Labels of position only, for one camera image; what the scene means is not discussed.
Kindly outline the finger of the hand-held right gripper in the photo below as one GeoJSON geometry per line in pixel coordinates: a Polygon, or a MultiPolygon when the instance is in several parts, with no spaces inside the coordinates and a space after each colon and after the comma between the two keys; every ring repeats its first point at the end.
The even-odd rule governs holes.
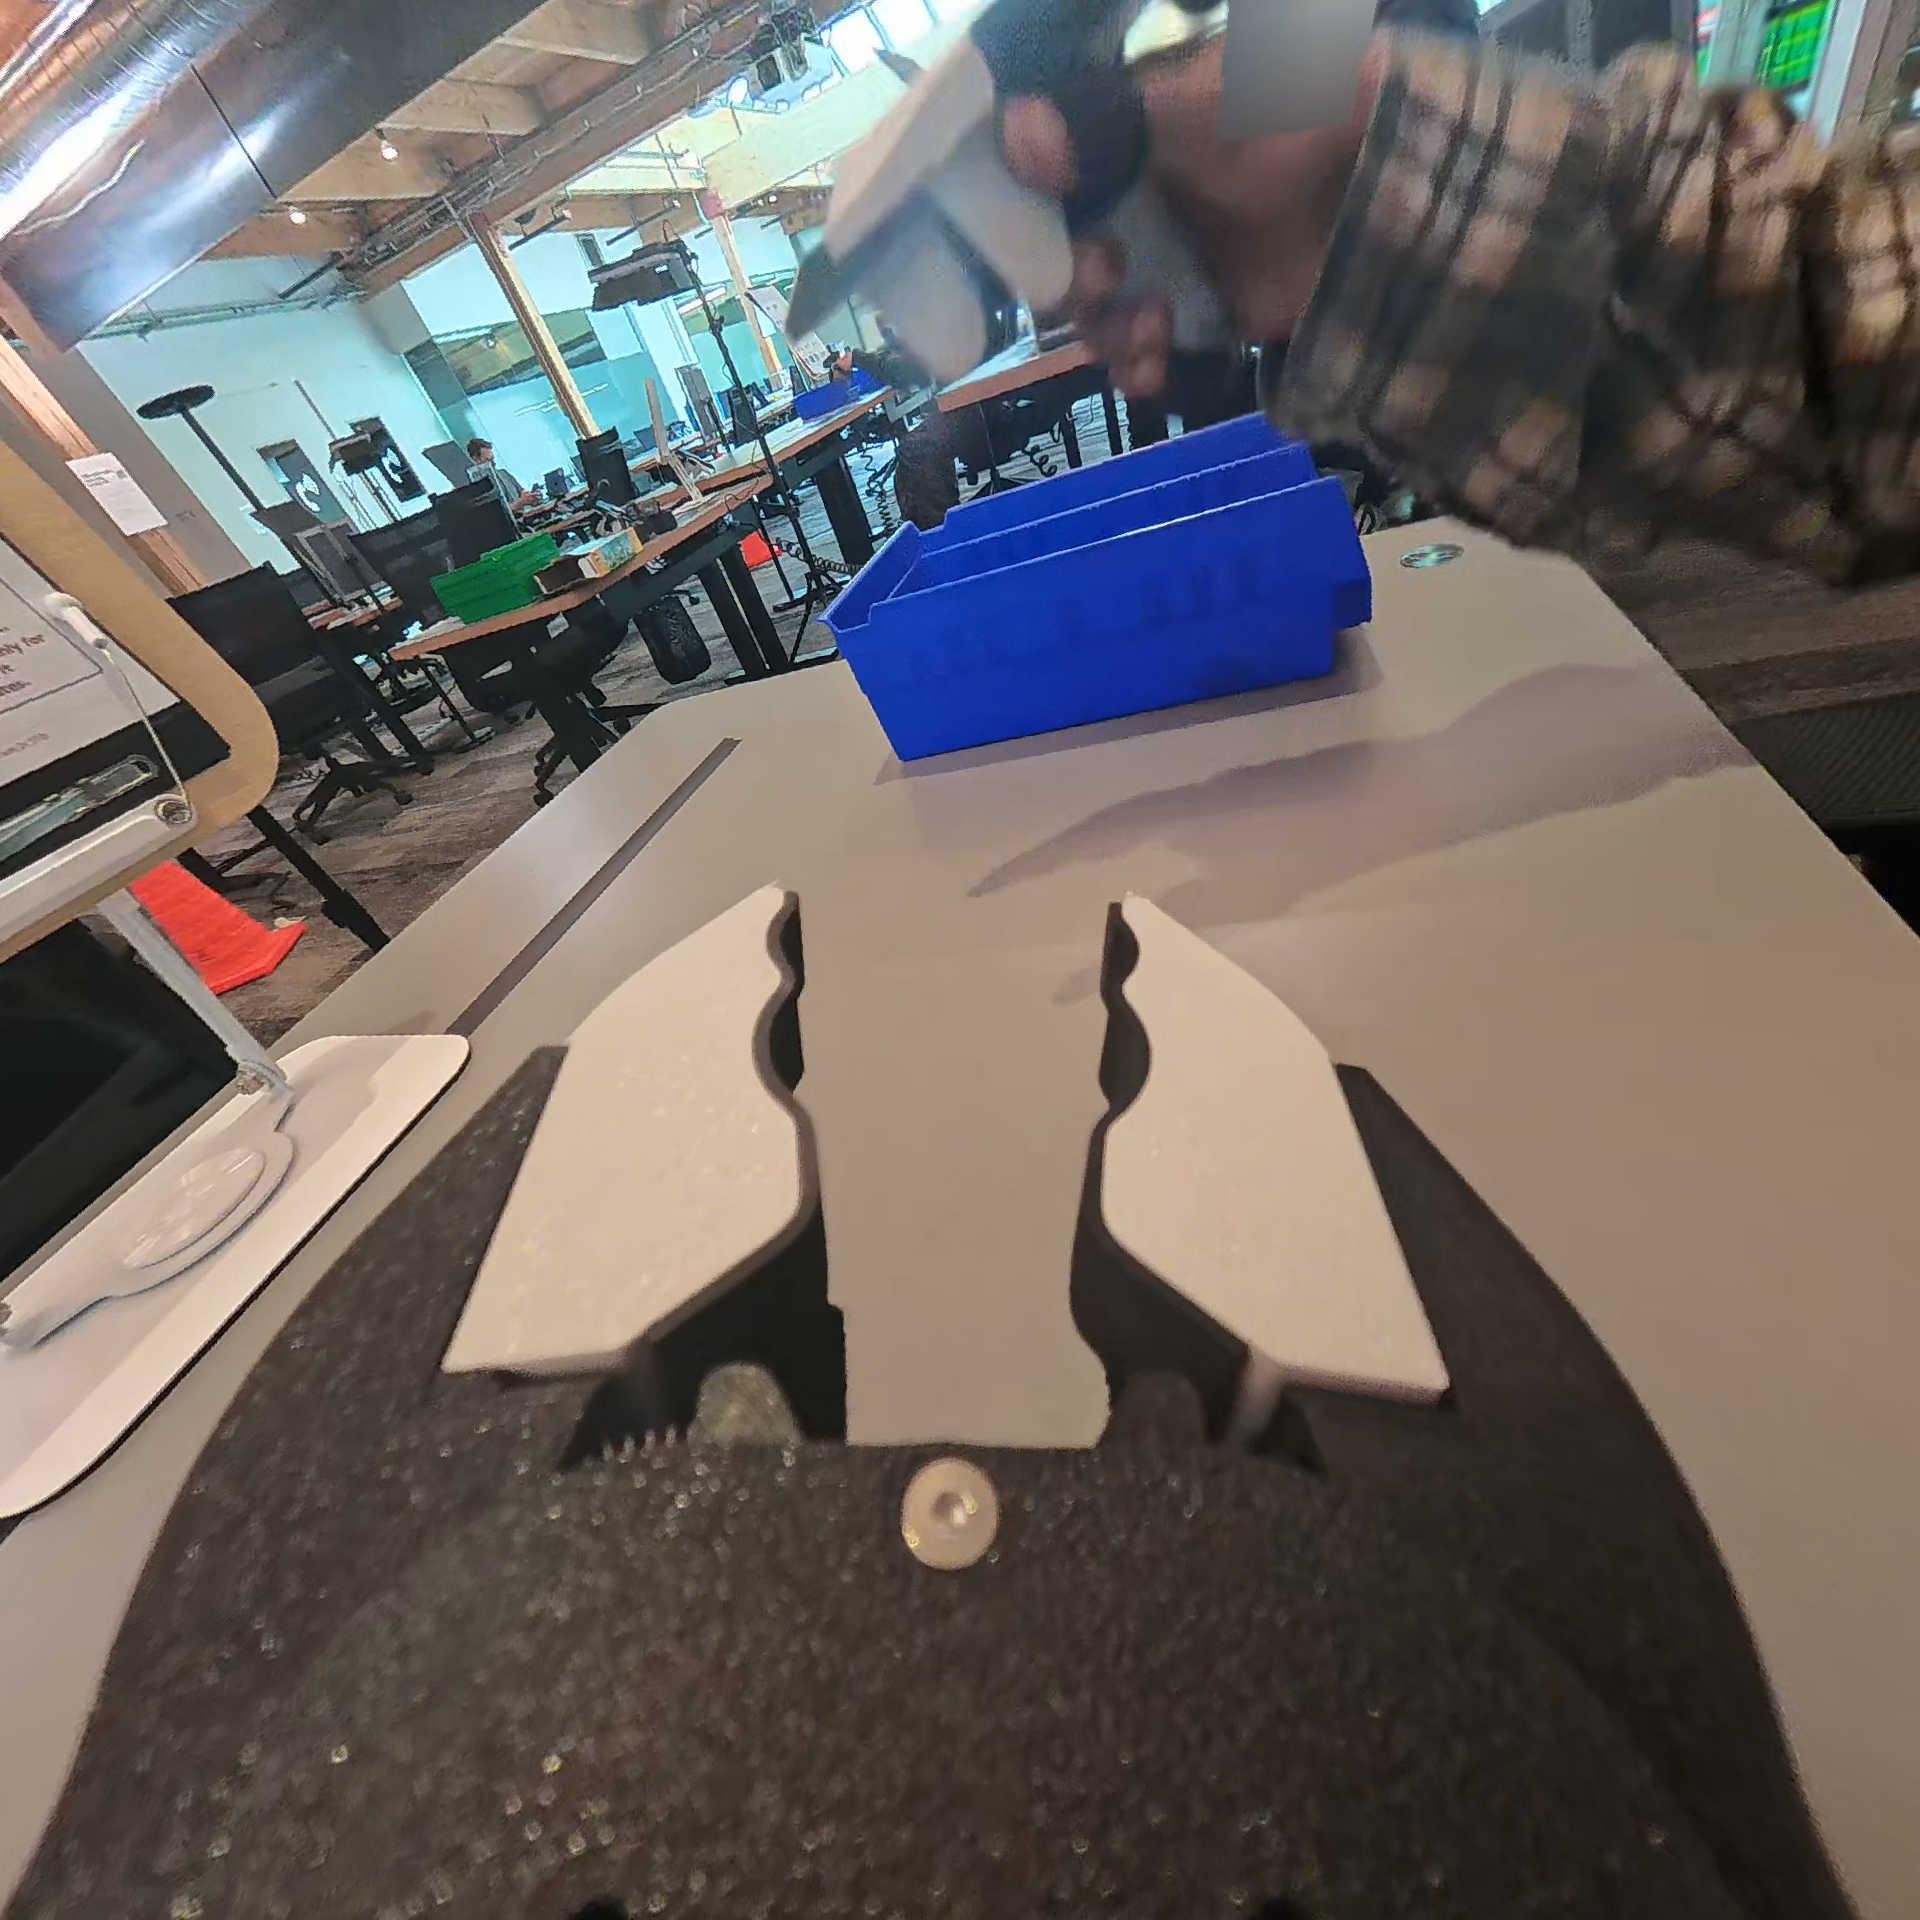
{"type": "Polygon", "coordinates": [[[876,299],[880,258],[911,248],[953,254],[996,299],[1070,297],[1063,209],[1014,177],[998,141],[998,86],[970,38],[912,71],[839,160],[824,253],[844,283],[876,299]]]}
{"type": "Polygon", "coordinates": [[[864,302],[933,383],[956,383],[989,358],[970,258],[941,225],[887,225],[846,254],[821,242],[799,265],[785,340],[821,338],[844,302],[864,302]]]}

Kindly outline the orange floor marker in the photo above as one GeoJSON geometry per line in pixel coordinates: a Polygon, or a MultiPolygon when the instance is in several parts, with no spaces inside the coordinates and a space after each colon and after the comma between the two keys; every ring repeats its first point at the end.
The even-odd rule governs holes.
{"type": "Polygon", "coordinates": [[[273,977],[306,936],[299,921],[285,925],[256,921],[195,877],[180,860],[135,877],[131,893],[216,994],[238,993],[273,977]]]}

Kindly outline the person's right hand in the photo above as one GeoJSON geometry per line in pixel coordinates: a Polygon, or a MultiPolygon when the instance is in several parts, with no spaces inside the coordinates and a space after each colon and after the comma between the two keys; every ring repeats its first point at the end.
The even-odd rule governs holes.
{"type": "MultiPolygon", "coordinates": [[[[1226,41],[1140,67],[1148,175],[1246,343],[1287,340],[1306,314],[1359,161],[1387,67],[1375,34],[1339,126],[1220,136],[1226,41]]],[[[1168,297],[1131,287],[1125,245],[1110,230],[1074,242],[1070,314],[1125,397],[1161,397],[1173,356],[1168,297]]]]}

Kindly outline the green plastic bin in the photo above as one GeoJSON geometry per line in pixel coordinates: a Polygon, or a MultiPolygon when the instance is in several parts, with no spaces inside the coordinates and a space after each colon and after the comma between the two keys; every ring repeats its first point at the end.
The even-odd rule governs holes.
{"type": "Polygon", "coordinates": [[[448,619],[481,623],[542,603],[542,572],[559,556],[559,541],[537,534],[432,575],[428,586],[448,619]]]}

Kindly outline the dark rectangular ceiling duct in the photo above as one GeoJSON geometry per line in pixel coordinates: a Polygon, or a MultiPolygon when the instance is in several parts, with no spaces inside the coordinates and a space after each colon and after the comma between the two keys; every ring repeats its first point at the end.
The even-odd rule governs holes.
{"type": "Polygon", "coordinates": [[[293,198],[299,181],[257,212],[164,209],[154,201],[95,204],[82,209],[77,222],[5,233],[2,209],[5,318],[36,344],[67,351],[232,238],[256,214],[293,198]]]}

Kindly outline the black monitor screen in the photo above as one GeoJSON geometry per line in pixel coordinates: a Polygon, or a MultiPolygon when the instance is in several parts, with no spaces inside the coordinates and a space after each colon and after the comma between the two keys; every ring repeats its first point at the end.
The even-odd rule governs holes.
{"type": "Polygon", "coordinates": [[[70,924],[2,966],[2,1275],[233,1079],[131,952],[70,924]]]}

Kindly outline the black swivel office chair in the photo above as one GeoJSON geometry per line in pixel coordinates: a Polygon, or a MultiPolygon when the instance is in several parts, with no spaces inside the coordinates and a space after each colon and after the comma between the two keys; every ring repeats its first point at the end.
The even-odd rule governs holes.
{"type": "Polygon", "coordinates": [[[347,802],[391,799],[407,810],[413,794],[398,783],[407,762],[375,733],[379,708],[371,682],[299,608],[293,586],[257,566],[168,606],[252,686],[273,721],[282,762],[315,769],[293,810],[306,842],[323,847],[327,816],[347,802]]]}

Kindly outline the spiral metal ceiling duct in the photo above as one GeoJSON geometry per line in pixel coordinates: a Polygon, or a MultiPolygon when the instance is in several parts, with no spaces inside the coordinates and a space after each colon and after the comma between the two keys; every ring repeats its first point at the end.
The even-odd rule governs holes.
{"type": "Polygon", "coordinates": [[[5,233],[95,204],[257,212],[530,11],[54,6],[5,61],[5,233]]]}

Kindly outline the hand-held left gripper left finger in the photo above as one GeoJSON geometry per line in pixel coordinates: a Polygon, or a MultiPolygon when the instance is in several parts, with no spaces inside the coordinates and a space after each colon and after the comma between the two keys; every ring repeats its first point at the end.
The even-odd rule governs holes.
{"type": "Polygon", "coordinates": [[[623,978],[562,1064],[443,1351],[455,1380],[616,1383],[688,1428],[668,1340],[779,1258],[821,1188],[777,1030],[799,896],[760,885],[623,978]]]}

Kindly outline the black tripod stand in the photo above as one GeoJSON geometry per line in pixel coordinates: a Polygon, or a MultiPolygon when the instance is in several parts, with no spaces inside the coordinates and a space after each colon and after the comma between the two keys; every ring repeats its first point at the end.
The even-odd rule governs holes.
{"type": "Polygon", "coordinates": [[[730,446],[738,448],[742,436],[754,444],[754,448],[760,450],[762,468],[763,468],[766,477],[773,481],[773,493],[777,498],[777,514],[782,514],[787,519],[790,534],[799,541],[799,556],[803,563],[803,603],[801,603],[795,644],[801,644],[814,615],[824,612],[824,592],[830,586],[828,566],[814,554],[814,547],[803,529],[803,511],[799,505],[799,493],[795,493],[790,477],[782,473],[777,457],[773,453],[766,427],[760,421],[760,412],[750,405],[749,383],[742,379],[740,367],[732,356],[722,316],[716,314],[716,307],[709,299],[709,287],[701,278],[701,265],[697,265],[692,248],[680,237],[664,233],[664,250],[684,270],[688,287],[689,287],[692,297],[697,299],[701,314],[706,318],[712,347],[722,356],[722,364],[726,369],[730,421],[732,421],[730,446]]]}

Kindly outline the blue plastic bin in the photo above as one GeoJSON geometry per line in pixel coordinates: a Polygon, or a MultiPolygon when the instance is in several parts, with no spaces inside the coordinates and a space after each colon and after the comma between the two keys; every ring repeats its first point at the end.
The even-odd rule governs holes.
{"type": "Polygon", "coordinates": [[[1375,584],[1261,413],[903,525],[824,623],[899,762],[1323,678],[1375,584]]]}

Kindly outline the wooden top office desk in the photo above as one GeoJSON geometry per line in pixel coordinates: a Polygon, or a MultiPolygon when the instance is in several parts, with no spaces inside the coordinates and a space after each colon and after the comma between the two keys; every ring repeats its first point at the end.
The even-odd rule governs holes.
{"type": "Polygon", "coordinates": [[[565,615],[587,608],[627,582],[642,582],[649,603],[688,582],[702,590],[716,608],[725,637],[745,678],[769,678],[795,668],[794,649],[782,643],[769,606],[760,596],[756,578],[742,560],[749,539],[749,507],[769,489],[756,477],[718,493],[696,510],[671,534],[659,534],[638,547],[619,567],[550,595],[537,606],[505,611],[478,623],[441,623],[417,640],[392,648],[392,660],[439,657],[455,663],[460,649],[498,643],[505,657],[526,682],[526,700],[546,721],[555,746],[577,771],[592,769],[622,741],[616,717],[627,708],[595,708],[583,693],[562,685],[562,676],[542,663],[539,644],[565,615]]]}
{"type": "Polygon", "coordinates": [[[1055,450],[1082,468],[1079,408],[1096,405],[1110,457],[1127,450],[1123,408],[1091,347],[1030,338],[937,392],[964,498],[1051,477],[1055,450]]]}

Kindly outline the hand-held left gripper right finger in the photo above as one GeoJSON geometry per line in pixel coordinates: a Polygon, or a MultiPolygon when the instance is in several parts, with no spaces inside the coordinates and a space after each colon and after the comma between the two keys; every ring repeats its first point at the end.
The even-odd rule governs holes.
{"type": "Polygon", "coordinates": [[[1287,1394],[1436,1409],[1450,1377],[1339,1066],[1164,908],[1110,909],[1070,1302],[1112,1400],[1168,1375],[1257,1448],[1287,1394]]]}

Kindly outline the black office chair seat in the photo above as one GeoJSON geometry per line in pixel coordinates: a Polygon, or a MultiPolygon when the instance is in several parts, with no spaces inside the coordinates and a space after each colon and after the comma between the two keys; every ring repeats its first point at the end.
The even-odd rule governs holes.
{"type": "Polygon", "coordinates": [[[1743,721],[1735,735],[1830,839],[1914,836],[1914,693],[1783,710],[1743,721]]]}

